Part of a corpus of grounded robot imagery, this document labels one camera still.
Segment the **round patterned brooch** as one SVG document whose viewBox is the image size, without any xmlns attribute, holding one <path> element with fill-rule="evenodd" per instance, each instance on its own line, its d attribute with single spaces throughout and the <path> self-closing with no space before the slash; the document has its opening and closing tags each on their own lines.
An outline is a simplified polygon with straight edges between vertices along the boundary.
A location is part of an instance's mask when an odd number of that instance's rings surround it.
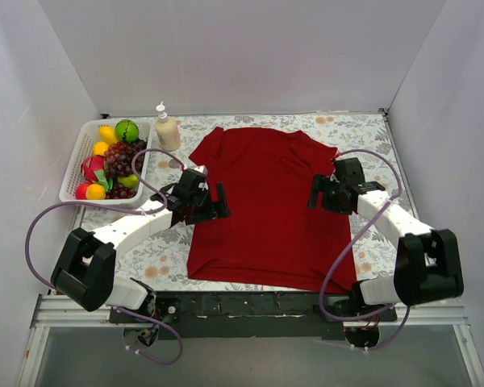
<svg viewBox="0 0 484 387">
<path fill-rule="evenodd" d="M 179 169 L 181 167 L 181 165 L 176 160 L 170 160 L 169 161 L 169 167 L 172 168 L 172 169 Z"/>
</svg>

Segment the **red t-shirt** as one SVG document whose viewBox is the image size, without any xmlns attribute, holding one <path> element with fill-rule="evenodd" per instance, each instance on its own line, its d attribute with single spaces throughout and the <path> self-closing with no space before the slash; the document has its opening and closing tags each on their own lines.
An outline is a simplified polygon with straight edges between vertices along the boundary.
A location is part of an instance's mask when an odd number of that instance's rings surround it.
<svg viewBox="0 0 484 387">
<path fill-rule="evenodd" d="M 194 280 L 346 293 L 356 280 L 348 217 L 308 200 L 315 174 L 332 173 L 330 148 L 302 131 L 215 128 L 190 159 L 222 183 L 227 218 L 194 228 L 187 274 Z"/>
</svg>

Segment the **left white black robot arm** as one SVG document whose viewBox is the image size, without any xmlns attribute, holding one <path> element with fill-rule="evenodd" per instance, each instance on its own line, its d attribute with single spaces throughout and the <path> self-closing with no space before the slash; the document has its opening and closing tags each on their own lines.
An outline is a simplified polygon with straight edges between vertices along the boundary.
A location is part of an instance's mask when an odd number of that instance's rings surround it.
<svg viewBox="0 0 484 387">
<path fill-rule="evenodd" d="M 185 169 L 178 182 L 154 193 L 133 214 L 92 231 L 73 230 L 50 282 L 87 311 L 124 308 L 137 322 L 145 323 L 156 311 L 156 293 L 142 281 L 116 274 L 117 260 L 178 223 L 203 223 L 230 214 L 223 184 L 212 189 L 203 168 Z"/>
</svg>

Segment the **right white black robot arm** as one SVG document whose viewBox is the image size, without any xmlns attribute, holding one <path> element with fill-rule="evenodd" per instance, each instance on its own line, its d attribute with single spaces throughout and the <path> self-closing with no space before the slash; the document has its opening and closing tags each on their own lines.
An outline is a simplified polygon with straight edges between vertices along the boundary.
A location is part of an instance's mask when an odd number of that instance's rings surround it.
<svg viewBox="0 0 484 387">
<path fill-rule="evenodd" d="M 333 165 L 331 176 L 314 175 L 308 206 L 358 214 L 396 249 L 393 273 L 355 282 L 338 319 L 364 321 L 397 303 L 417 306 L 459 298 L 464 280 L 456 235 L 420 222 L 395 204 L 383 185 L 366 180 L 356 157 Z"/>
</svg>

